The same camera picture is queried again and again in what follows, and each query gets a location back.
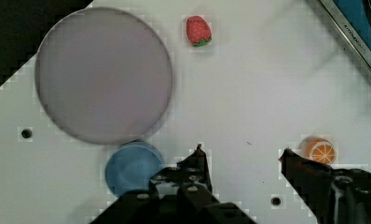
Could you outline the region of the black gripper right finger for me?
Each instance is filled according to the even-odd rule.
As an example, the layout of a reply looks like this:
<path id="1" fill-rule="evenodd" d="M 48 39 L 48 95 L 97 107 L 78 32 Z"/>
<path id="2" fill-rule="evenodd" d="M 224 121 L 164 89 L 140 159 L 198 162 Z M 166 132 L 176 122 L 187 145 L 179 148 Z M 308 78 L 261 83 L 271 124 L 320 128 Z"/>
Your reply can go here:
<path id="1" fill-rule="evenodd" d="M 287 148 L 282 174 L 316 216 L 318 224 L 371 224 L 371 173 L 335 169 Z"/>

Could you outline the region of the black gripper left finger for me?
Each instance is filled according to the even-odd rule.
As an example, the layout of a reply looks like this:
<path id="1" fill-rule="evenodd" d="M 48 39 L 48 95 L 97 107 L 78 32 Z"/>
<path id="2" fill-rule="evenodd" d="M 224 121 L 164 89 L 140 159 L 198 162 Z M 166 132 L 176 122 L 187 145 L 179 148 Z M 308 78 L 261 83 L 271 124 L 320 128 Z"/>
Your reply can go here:
<path id="1" fill-rule="evenodd" d="M 160 170 L 147 189 L 124 193 L 90 224 L 256 224 L 234 203 L 213 196 L 206 153 L 197 147 Z"/>

